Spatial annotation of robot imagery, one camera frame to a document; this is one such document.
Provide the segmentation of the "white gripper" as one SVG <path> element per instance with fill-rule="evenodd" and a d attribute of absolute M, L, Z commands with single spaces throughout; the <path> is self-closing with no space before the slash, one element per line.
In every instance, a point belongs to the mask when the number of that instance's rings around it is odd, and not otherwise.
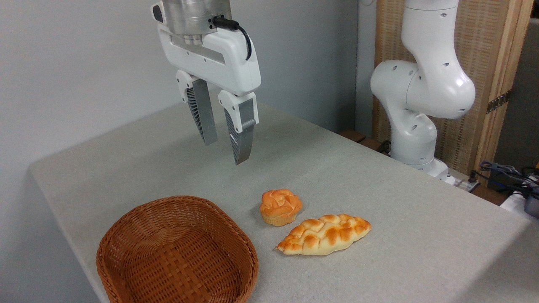
<path fill-rule="evenodd" d="M 255 50 L 246 60 L 244 36 L 227 29 L 204 36 L 202 45 L 187 45 L 183 37 L 170 33 L 166 26 L 159 24 L 157 28 L 168 61 L 179 69 L 176 80 L 180 96 L 189 106 L 204 144 L 217 141 L 209 82 L 224 89 L 218 98 L 224 108 L 235 164 L 246 161 L 254 127 L 259 123 L 256 95 L 252 93 L 261 85 Z"/>

